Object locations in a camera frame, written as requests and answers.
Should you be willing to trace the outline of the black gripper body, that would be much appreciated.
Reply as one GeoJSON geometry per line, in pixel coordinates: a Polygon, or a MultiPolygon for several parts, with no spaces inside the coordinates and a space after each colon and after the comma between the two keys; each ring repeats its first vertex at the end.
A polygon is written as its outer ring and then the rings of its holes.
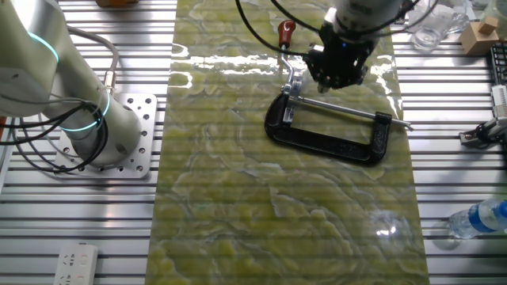
{"type": "Polygon", "coordinates": [[[303,57],[313,80],[317,74],[326,74],[330,77],[330,89],[335,89],[335,78],[348,75],[356,76],[356,85],[360,85],[368,71],[365,62],[375,49],[375,41],[350,41],[326,21],[318,34],[323,45],[311,44],[303,57]]]}

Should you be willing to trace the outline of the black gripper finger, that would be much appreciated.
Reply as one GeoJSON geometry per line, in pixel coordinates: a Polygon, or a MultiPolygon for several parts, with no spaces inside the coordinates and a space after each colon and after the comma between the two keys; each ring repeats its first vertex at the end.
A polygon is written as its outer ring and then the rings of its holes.
{"type": "Polygon", "coordinates": [[[337,76],[334,81],[335,89],[343,89],[356,84],[356,76],[337,76]]]}
{"type": "Polygon", "coordinates": [[[330,89],[330,77],[326,74],[320,73],[316,75],[315,81],[318,83],[318,92],[326,93],[330,89]]]}

